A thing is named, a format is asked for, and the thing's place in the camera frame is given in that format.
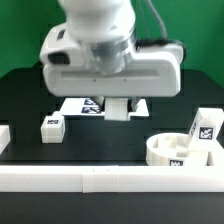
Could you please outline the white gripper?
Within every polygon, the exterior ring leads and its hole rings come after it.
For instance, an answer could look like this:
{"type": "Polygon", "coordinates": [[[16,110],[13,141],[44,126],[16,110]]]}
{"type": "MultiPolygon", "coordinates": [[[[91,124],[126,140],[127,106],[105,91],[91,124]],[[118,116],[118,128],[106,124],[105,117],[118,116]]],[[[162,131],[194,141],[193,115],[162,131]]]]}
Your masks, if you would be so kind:
{"type": "Polygon", "coordinates": [[[45,65],[43,76],[55,96],[173,97],[181,89],[180,45],[141,47],[117,74],[102,75],[73,66],[45,65]]]}

